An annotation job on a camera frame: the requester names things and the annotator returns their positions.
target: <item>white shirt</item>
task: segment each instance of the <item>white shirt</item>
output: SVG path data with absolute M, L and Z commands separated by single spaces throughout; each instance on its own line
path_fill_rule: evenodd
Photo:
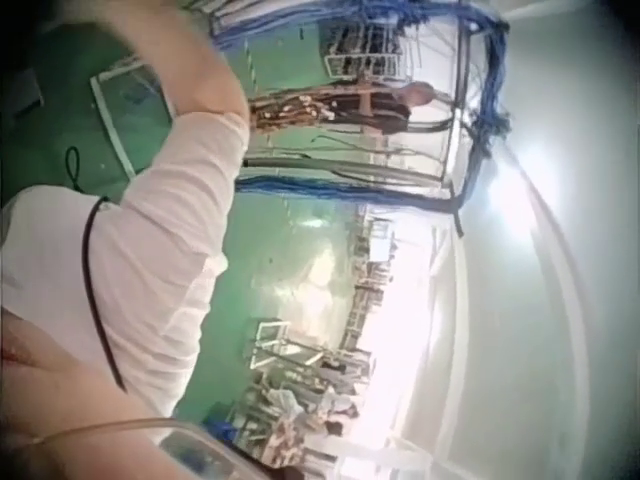
M 98 212 L 89 247 L 98 310 L 129 393 L 171 415 L 226 268 L 222 242 L 249 139 L 234 115 L 178 117 L 152 166 Z M 90 162 L 88 153 L 84 161 Z M 97 197 L 37 186 L 13 202 L 2 306 L 111 375 L 85 292 L 82 235 Z

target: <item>person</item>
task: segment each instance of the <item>person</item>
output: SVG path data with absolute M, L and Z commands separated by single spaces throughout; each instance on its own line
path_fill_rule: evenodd
M 340 87 L 384 87 L 381 83 L 339 80 L 332 83 Z M 437 97 L 435 89 L 427 82 L 414 81 L 402 87 L 388 87 L 388 91 L 372 93 L 336 93 L 324 100 L 333 113 L 330 124 L 364 126 L 373 135 L 394 135 L 406 132 L 411 110 L 428 105 Z
M 349 91 L 359 85 L 362 93 Z M 268 133 L 292 126 L 356 125 L 370 135 L 393 135 L 408 130 L 413 108 L 436 98 L 443 97 L 426 82 L 387 87 L 365 80 L 339 80 L 329 86 L 284 90 L 252 99 L 251 127 Z
M 46 453 L 68 480 L 191 479 L 139 432 L 61 441 L 46 452 L 27 446 L 171 415 L 226 268 L 222 240 L 248 142 L 247 101 L 223 57 L 162 0 L 66 7 L 71 21 L 96 22 L 132 47 L 177 117 L 119 204 L 35 186 L 3 209 L 0 416 L 13 453 L 35 464 Z
M 169 417 L 227 267 L 222 243 L 249 109 L 222 55 L 165 3 L 65 4 L 70 21 L 97 22 L 146 61 L 177 116 L 119 204 L 59 186 L 20 192 L 2 212 L 1 265 L 4 311 Z

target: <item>floor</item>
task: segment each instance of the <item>floor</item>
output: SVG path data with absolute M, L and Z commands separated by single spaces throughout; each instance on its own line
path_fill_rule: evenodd
M 283 30 L 252 42 L 258 87 L 324 83 L 317 42 L 314 28 Z M 6 132 L 3 204 L 30 185 L 70 186 L 64 154 L 71 145 L 82 157 L 80 185 L 113 199 L 121 195 L 127 179 L 93 105 L 89 78 L 124 53 L 122 46 L 89 27 L 63 27 L 42 39 L 33 66 L 45 106 Z M 228 59 L 253 94 L 244 52 Z M 143 170 L 169 129 L 160 97 L 131 77 L 110 80 L 104 93 L 135 169 Z M 318 133 L 287 132 L 272 142 L 300 148 Z M 225 242 L 230 267 L 216 285 L 203 325 L 202 353 L 178 417 L 198 421 L 212 405 L 229 404 L 243 391 L 249 380 L 243 353 L 259 319 L 279 316 L 327 343 L 337 341 L 335 332 L 346 318 L 352 293 L 345 234 L 351 216 L 351 207 L 333 202 L 237 196 Z

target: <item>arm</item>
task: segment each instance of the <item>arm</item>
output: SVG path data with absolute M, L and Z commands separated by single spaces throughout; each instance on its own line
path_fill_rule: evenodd
M 97 20 L 153 68 L 177 115 L 234 113 L 249 121 L 240 82 L 182 12 L 158 0 L 83 1 L 99 2 Z

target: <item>blue cable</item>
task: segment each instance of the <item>blue cable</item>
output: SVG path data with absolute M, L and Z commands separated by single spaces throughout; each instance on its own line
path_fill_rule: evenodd
M 221 50 L 240 47 L 247 38 L 271 33 L 281 27 L 300 27 L 327 20 L 360 18 L 373 21 L 395 17 L 405 27 L 427 23 L 432 18 L 450 17 L 465 23 L 473 35 L 485 35 L 487 75 L 475 114 L 472 129 L 473 146 L 469 156 L 469 168 L 463 191 L 452 200 L 429 199 L 403 192 L 381 190 L 375 187 L 345 185 L 317 179 L 260 176 L 239 180 L 238 191 L 284 193 L 289 195 L 333 198 L 343 201 L 373 203 L 376 205 L 411 206 L 431 211 L 449 211 L 468 199 L 480 171 L 483 160 L 490 157 L 491 141 L 509 131 L 509 119 L 498 111 L 498 98 L 505 80 L 505 56 L 508 24 L 499 17 L 475 5 L 455 2 L 408 0 L 318 0 L 283 8 L 260 18 L 239 22 L 213 36 Z

